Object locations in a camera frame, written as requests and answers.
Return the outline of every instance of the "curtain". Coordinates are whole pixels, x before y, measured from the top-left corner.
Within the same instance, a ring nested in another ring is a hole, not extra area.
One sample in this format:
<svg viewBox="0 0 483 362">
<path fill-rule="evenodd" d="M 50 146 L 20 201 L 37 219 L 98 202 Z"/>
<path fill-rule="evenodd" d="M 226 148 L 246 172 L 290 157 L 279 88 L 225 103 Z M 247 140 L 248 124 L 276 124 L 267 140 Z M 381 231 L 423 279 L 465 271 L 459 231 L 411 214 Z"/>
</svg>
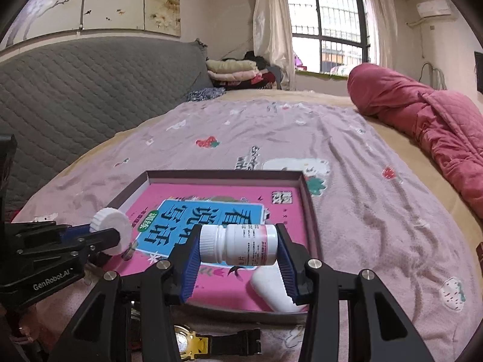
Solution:
<svg viewBox="0 0 483 362">
<path fill-rule="evenodd" d="M 398 22 L 394 0 L 366 0 L 369 57 L 373 64 L 395 69 Z"/>
<path fill-rule="evenodd" d="M 294 50 L 288 0 L 257 0 L 253 15 L 253 47 L 282 70 L 282 89 L 295 89 Z"/>
</svg>

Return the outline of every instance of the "wall mural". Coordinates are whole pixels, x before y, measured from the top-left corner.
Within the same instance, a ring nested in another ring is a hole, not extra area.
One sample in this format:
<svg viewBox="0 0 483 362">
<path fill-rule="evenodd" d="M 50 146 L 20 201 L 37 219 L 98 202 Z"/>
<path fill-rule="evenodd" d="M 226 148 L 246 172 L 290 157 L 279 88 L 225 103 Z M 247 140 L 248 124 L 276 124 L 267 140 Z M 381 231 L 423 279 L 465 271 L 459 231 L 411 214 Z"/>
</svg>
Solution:
<svg viewBox="0 0 483 362">
<path fill-rule="evenodd" d="M 0 43 L 0 49 L 47 33 L 79 28 L 82 0 L 29 0 Z"/>
<path fill-rule="evenodd" d="M 180 0 L 144 0 L 146 30 L 181 36 Z"/>
<path fill-rule="evenodd" d="M 180 37 L 180 0 L 29 0 L 0 42 L 0 50 L 79 28 L 141 29 Z"/>
</svg>

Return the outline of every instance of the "white bottle cap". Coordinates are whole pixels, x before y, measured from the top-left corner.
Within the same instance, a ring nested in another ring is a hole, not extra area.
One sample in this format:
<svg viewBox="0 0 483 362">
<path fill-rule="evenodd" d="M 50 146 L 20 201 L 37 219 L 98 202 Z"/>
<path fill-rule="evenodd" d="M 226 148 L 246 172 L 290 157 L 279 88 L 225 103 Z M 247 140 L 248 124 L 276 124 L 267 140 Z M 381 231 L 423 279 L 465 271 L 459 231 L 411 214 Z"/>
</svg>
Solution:
<svg viewBox="0 0 483 362">
<path fill-rule="evenodd" d="M 217 257 L 217 237 L 218 225 L 205 224 L 201 227 L 200 233 L 200 257 L 202 262 L 218 263 Z"/>
<path fill-rule="evenodd" d="M 92 218 L 89 231 L 95 233 L 96 231 L 111 228 L 119 232 L 119 243 L 112 248 L 104 250 L 104 253 L 115 256 L 124 253 L 129 248 L 129 243 L 131 242 L 131 222 L 125 213 L 115 208 L 103 208 Z"/>
</svg>

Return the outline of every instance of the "gold watch case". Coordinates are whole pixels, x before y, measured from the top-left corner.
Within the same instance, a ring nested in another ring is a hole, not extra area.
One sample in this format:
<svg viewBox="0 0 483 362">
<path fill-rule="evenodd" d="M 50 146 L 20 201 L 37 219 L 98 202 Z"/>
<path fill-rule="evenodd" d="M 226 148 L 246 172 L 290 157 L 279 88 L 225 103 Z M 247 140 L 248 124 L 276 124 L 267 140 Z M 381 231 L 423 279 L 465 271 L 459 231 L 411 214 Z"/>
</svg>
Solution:
<svg viewBox="0 0 483 362">
<path fill-rule="evenodd" d="M 194 360 L 198 355 L 208 354 L 207 337 L 198 336 L 195 331 L 181 325 L 175 325 L 174 332 L 181 360 Z"/>
</svg>

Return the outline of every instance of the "white plastic bottle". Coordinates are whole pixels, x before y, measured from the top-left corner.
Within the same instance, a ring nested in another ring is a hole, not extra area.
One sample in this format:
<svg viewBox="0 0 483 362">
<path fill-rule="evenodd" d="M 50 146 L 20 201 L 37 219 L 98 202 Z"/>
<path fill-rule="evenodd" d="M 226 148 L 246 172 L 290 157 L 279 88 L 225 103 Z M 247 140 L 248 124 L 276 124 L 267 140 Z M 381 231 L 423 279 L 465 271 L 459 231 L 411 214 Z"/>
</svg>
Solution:
<svg viewBox="0 0 483 362">
<path fill-rule="evenodd" d="M 202 262 L 227 265 L 273 265 L 278 235 L 273 224 L 204 225 L 200 234 Z"/>
</svg>

